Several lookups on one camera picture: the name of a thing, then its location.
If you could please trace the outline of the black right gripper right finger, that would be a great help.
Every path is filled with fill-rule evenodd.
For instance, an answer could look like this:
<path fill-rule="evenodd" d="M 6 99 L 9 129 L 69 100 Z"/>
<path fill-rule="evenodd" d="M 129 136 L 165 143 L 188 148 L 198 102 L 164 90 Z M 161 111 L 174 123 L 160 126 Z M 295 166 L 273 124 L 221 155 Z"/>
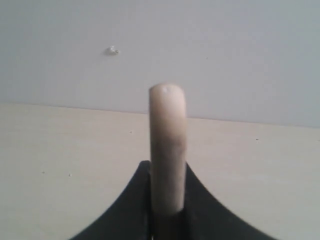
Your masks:
<path fill-rule="evenodd" d="M 220 203 L 186 166 L 183 209 L 185 240 L 269 240 L 270 236 Z"/>

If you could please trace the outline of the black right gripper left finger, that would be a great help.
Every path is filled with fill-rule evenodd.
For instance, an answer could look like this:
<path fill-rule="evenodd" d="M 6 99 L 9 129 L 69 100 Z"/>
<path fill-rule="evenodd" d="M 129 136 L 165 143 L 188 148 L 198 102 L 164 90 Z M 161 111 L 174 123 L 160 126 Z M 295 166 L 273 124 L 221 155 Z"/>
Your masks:
<path fill-rule="evenodd" d="M 141 161 L 123 192 L 73 240 L 150 240 L 150 162 Z"/>

